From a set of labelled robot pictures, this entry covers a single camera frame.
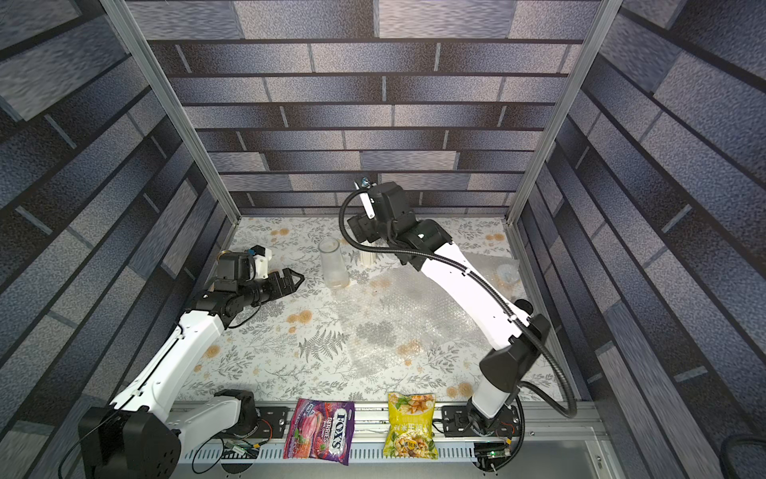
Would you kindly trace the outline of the ribbed clear glass vase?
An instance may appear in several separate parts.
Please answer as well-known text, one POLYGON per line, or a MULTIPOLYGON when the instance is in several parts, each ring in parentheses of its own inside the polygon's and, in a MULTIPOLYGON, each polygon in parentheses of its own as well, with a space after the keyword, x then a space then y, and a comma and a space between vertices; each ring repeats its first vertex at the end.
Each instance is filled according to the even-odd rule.
POLYGON ((318 244, 322 273, 329 289, 344 289, 349 286, 350 277, 343 261, 341 244, 337 239, 325 238, 318 244))

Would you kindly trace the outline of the white ribbed ceramic vase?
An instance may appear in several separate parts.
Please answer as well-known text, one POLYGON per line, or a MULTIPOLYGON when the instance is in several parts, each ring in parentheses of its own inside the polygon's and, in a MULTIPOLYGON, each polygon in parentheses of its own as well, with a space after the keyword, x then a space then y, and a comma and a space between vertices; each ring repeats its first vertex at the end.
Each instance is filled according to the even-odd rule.
POLYGON ((369 267, 375 266, 376 257, 377 255, 374 253, 374 251, 361 251, 359 253, 359 263, 363 267, 367 267, 367 269, 369 269, 369 267))

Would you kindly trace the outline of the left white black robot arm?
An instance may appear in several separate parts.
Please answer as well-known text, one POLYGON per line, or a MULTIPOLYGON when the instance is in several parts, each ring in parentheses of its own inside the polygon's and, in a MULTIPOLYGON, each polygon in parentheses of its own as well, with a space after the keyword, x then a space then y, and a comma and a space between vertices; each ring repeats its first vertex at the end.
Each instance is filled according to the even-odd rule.
POLYGON ((78 425, 88 478, 169 478, 183 455, 212 438, 244 439, 263 423, 249 391, 225 389, 181 415, 172 408, 203 353, 250 307, 296 293, 305 281, 293 269, 270 271, 270 249, 221 253, 215 275, 195 293, 165 344, 105 407, 92 407, 78 425))

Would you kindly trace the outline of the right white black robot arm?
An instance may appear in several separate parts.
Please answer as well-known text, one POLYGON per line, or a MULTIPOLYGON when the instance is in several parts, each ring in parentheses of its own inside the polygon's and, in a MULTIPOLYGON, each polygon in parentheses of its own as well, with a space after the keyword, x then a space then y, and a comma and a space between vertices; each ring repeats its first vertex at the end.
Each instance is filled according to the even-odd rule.
POLYGON ((526 389, 551 407, 569 413, 538 385, 524 380, 544 357, 560 381, 565 399, 572 391, 562 367, 546 348, 550 321, 503 297, 466 258, 448 232, 434 220, 419 220, 403 189, 393 183, 361 186, 344 199, 339 231, 364 253, 395 255, 441 287, 474 321, 491 351, 480 361, 482 380, 469 404, 475 415, 494 419, 509 400, 526 389))

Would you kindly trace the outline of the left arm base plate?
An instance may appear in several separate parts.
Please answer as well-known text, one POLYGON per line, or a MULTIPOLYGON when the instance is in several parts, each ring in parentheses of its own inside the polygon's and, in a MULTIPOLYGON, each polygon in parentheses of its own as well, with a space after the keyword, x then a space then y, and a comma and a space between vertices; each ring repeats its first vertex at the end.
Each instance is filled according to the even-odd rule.
POLYGON ((246 412, 236 425, 215 435, 224 439, 264 441, 283 439, 288 427, 289 408, 285 406, 258 406, 246 412))

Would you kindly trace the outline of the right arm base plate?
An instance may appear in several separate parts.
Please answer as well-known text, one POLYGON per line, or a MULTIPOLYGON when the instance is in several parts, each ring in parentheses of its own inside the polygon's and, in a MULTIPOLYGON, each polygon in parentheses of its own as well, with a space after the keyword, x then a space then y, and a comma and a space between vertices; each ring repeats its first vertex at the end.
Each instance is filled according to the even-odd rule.
POLYGON ((522 436, 523 421, 516 406, 503 406, 492 418, 484 417, 470 404, 445 405, 441 409, 444 435, 447 437, 499 437, 522 436))

